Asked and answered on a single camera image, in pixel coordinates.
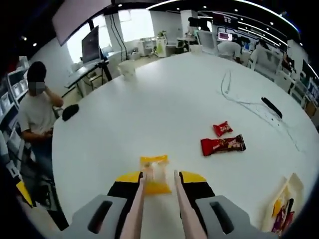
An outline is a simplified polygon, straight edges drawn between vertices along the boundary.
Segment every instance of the white t-shirt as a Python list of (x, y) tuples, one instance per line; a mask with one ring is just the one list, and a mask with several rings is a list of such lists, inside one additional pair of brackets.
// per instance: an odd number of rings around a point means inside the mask
[(18, 122), (22, 132), (29, 129), (32, 133), (43, 134), (53, 128), (55, 121), (52, 103), (45, 92), (37, 96), (27, 93), (21, 100)]
[(233, 41), (223, 41), (217, 45), (219, 53), (223, 55), (234, 56), (235, 58), (240, 57), (241, 47), (239, 44)]

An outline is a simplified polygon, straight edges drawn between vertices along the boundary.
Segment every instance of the table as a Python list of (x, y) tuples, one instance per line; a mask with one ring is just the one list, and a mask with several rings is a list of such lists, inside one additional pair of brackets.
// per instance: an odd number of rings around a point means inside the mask
[[(287, 132), (271, 127), (220, 93), (232, 70), (229, 94), (260, 102), (267, 97), (283, 113)], [(137, 81), (119, 76), (79, 102), (67, 122), (58, 119), (53, 137), (53, 173), (68, 220), (99, 194), (107, 194), (119, 175), (139, 170), (140, 156), (167, 154), (172, 195), (146, 198), (143, 239), (184, 238), (173, 170), (199, 173), (216, 195), (245, 210), (260, 227), (264, 209), (283, 176), (296, 172), (310, 193), (317, 177), (319, 135), (295, 100), (257, 72), (208, 54), (184, 53), (136, 69)], [(246, 151), (203, 157), (200, 140), (216, 138), (214, 123), (227, 120)]]
[(112, 76), (107, 68), (108, 63), (109, 61), (101, 60), (101, 61), (92, 62), (86, 65), (83, 65), (76, 72), (74, 72), (72, 75), (69, 76), (64, 87), (70, 89), (72, 86), (76, 85), (79, 90), (79, 93), (81, 94), (82, 97), (84, 97), (84, 94), (81, 91), (81, 88), (79, 87), (78, 82), (82, 80), (85, 76), (87, 76), (89, 73), (96, 70), (97, 68), (102, 68), (108, 80), (109, 81), (112, 80)]

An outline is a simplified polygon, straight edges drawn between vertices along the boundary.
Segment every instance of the jeans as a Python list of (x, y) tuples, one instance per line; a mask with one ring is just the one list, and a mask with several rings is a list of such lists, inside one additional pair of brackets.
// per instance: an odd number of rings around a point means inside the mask
[(41, 172), (53, 180), (52, 138), (47, 141), (31, 145), (31, 149)]

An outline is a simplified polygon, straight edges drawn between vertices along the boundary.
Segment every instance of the black ceiling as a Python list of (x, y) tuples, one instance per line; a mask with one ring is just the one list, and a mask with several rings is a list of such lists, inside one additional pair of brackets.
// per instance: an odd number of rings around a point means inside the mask
[[(177, 11), (177, 8), (196, 11), (212, 10), (236, 15), (239, 19), (241, 18), (240, 16), (243, 16), (245, 23), (264, 30), (268, 27), (271, 34), (284, 41), (287, 39), (301, 41), (305, 50), (310, 54), (313, 66), (319, 69), (319, 64), (317, 63), (319, 48), (317, 47), (317, 39), (314, 38), (316, 22), (318, 21), (316, 19), (316, 1), (251, 0), (251, 2), (263, 5), (276, 13), (286, 11), (288, 14), (285, 18), (297, 26), (300, 30), (300, 35), (282, 19), (255, 6), (235, 0), (180, 0), (152, 8), (151, 10)], [(7, 47), (5, 47), (5, 50), (8, 51), (7, 57), (10, 55), (27, 55), (30, 57), (54, 38), (55, 33), (51, 19), (62, 3), (63, 0), (30, 0), (19, 1), (18, 8), (16, 7), (16, 2), (12, 2), (12, 5), (6, 5), (4, 9), (7, 12), (7, 16), (2, 22), (7, 23), (5, 26), (5, 32), (8, 33)], [(145, 8), (150, 5), (153, 5), (153, 3), (123, 3), (121, 9)], [(115, 6), (107, 9), (106, 14), (117, 12), (117, 10), (118, 8)], [(25, 36), (27, 41), (22, 40), (21, 36)]]

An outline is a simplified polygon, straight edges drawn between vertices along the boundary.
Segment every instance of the white round table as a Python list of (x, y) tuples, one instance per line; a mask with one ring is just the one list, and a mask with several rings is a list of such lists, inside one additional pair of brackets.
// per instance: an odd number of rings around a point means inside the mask
[[(271, 100), (299, 150), (282, 125), (276, 129), (222, 96), (228, 69), (229, 95)], [(78, 209), (107, 194), (118, 176), (139, 171), (140, 156), (167, 154), (173, 189), (172, 195), (146, 198), (143, 239), (184, 238), (174, 169), (205, 177), (216, 195), (245, 210), (258, 228), (284, 176), (296, 172), (308, 197), (318, 174), (319, 135), (300, 105), (273, 82), (235, 62), (191, 53), (149, 63), (136, 74), (136, 82), (120, 76), (95, 90), (79, 102), (74, 117), (55, 124), (53, 172), (69, 223)], [(242, 134), (246, 151), (203, 157), (200, 140), (216, 138), (212, 125), (226, 120), (234, 129), (226, 136)]]

